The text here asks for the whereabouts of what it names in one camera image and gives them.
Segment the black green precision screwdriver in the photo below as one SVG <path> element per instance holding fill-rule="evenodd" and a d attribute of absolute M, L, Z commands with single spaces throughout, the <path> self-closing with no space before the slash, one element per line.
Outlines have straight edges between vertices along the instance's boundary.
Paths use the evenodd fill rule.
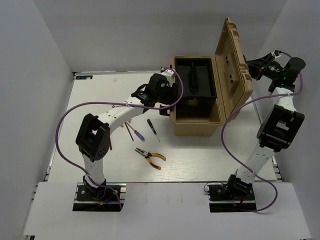
<path fill-rule="evenodd" d="M 147 121 L 149 127 L 151 128 L 153 134 L 156 136 L 157 140 L 158 140 L 159 142 L 161 142 L 160 139 L 159 139 L 159 137 L 158 137 L 158 134 L 157 134 L 157 132 L 156 132 L 156 130 L 155 130 L 152 122 L 151 122 L 151 120 L 148 118 L 146 121 Z"/>

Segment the tan plastic toolbox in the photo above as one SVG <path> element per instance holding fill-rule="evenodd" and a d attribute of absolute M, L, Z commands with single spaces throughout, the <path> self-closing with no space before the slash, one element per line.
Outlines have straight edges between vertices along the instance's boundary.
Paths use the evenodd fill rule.
<path fill-rule="evenodd" d="M 185 99 L 184 90 L 178 91 L 177 86 L 181 99 L 169 116 L 176 136 L 210 137 L 253 92 L 236 24 L 229 18 L 224 20 L 214 56 L 175 57 L 212 58 L 216 98 Z"/>

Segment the dark brown hex key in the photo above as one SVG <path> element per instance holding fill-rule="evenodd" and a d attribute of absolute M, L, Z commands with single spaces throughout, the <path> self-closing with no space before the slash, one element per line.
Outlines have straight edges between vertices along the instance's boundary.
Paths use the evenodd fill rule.
<path fill-rule="evenodd" d="M 131 140 L 134 142 L 134 138 L 133 138 L 132 133 L 131 133 L 129 127 L 128 127 L 128 124 L 127 124 L 126 122 L 125 122 L 124 124 L 125 124 L 125 127 L 126 127 L 126 129 L 127 129 L 127 131 L 128 131 L 128 134 L 129 134 Z"/>

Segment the blue red handled screwdriver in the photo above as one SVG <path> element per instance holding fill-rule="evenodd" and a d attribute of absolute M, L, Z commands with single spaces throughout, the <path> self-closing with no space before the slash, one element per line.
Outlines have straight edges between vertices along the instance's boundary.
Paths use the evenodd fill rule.
<path fill-rule="evenodd" d="M 136 129 L 134 129 L 130 124 L 128 124 L 128 126 L 142 142 L 145 142 L 145 138 Z"/>

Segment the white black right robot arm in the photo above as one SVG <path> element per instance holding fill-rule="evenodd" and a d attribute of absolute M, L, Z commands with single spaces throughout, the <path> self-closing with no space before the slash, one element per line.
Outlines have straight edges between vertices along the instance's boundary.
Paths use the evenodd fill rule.
<path fill-rule="evenodd" d="M 287 149 L 293 142 L 305 116 L 294 106 L 295 81 L 301 76 L 306 63 L 299 57 L 290 57 L 285 66 L 276 59 L 282 51 L 275 50 L 264 57 L 249 60 L 249 73 L 255 80 L 266 77 L 271 80 L 268 88 L 273 106 L 257 132 L 257 144 L 248 159 L 232 174 L 224 190 L 236 200 L 251 190 L 257 174 L 276 153 Z"/>

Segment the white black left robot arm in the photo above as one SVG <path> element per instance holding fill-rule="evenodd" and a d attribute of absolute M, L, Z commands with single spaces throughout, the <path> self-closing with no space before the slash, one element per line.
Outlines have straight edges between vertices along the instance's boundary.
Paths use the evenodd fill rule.
<path fill-rule="evenodd" d="M 159 110 L 176 105 L 181 97 L 173 83 L 175 77 L 175 71 L 169 68 L 154 73 L 148 84 L 138 87 L 124 102 L 114 103 L 114 107 L 104 113 L 89 113 L 83 118 L 75 142 L 85 163 L 83 182 L 89 186 L 88 193 L 94 199 L 99 200 L 106 193 L 103 158 L 109 150 L 111 134 L 126 121 L 155 110 L 157 103 L 162 104 Z"/>

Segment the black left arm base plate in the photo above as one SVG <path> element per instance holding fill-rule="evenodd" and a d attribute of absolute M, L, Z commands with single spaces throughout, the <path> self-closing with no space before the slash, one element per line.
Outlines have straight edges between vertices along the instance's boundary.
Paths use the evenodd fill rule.
<path fill-rule="evenodd" d="M 109 183 L 114 189 L 104 188 L 97 195 L 83 183 L 78 183 L 73 201 L 73 212 L 120 212 L 125 203 L 126 183 Z"/>

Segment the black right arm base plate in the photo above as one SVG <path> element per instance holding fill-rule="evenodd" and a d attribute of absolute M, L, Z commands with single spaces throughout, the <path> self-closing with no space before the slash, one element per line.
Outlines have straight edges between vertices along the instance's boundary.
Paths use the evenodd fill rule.
<path fill-rule="evenodd" d="M 243 213 L 257 210 L 253 187 L 243 191 L 227 183 L 212 181 L 203 186 L 210 213 Z"/>

